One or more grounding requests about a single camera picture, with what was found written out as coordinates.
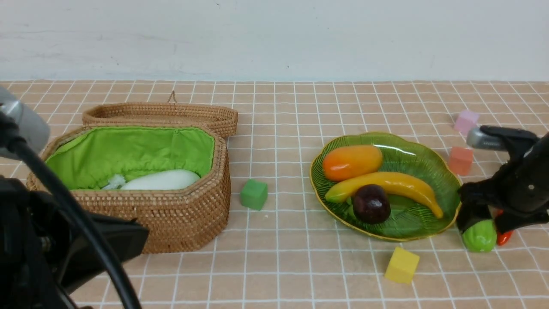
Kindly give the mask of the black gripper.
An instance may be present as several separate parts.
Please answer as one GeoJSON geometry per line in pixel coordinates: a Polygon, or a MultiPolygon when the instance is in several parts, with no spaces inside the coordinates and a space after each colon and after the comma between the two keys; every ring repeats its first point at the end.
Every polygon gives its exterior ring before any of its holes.
{"type": "Polygon", "coordinates": [[[461,207],[456,219],[463,233],[490,219],[489,207],[502,210],[494,219],[501,233],[548,222],[548,136],[523,156],[500,166],[491,178],[459,188],[461,207]]]}

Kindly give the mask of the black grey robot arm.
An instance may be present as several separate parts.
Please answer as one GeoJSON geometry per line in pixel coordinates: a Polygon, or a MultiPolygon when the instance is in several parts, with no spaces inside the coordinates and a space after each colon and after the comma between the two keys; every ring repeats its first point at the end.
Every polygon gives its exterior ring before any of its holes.
{"type": "Polygon", "coordinates": [[[3,309],[546,309],[548,84],[1,89],[3,309]]]}

